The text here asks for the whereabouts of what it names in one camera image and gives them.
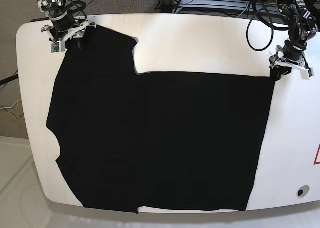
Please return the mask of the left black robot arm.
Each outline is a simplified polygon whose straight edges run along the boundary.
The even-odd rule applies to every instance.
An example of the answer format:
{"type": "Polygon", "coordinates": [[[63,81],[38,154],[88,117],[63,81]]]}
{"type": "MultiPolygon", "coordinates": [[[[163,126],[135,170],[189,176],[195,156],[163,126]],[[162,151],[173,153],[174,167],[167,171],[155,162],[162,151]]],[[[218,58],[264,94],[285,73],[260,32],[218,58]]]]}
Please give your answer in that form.
{"type": "Polygon", "coordinates": [[[253,51],[249,23],[244,20],[186,14],[102,15],[74,40],[61,70],[74,74],[192,75],[223,74],[270,77],[300,70],[304,79],[313,71],[304,62],[307,40],[317,29],[304,18],[294,0],[281,6],[289,37],[282,57],[253,51]]]}

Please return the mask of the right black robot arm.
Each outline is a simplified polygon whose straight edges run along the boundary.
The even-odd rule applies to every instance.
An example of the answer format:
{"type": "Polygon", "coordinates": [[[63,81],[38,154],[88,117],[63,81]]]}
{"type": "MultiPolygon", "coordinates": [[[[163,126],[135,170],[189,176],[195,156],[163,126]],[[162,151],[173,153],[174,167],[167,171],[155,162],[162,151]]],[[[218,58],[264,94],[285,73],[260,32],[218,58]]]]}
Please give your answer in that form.
{"type": "Polygon", "coordinates": [[[246,47],[238,26],[229,19],[202,16],[189,22],[183,17],[177,30],[155,31],[157,18],[142,25],[144,33],[120,33],[74,13],[83,1],[39,0],[38,6],[52,22],[42,31],[50,35],[51,51],[64,53],[55,82],[180,83],[226,81],[267,85],[289,73],[289,68],[266,68],[244,56],[246,47]]]}

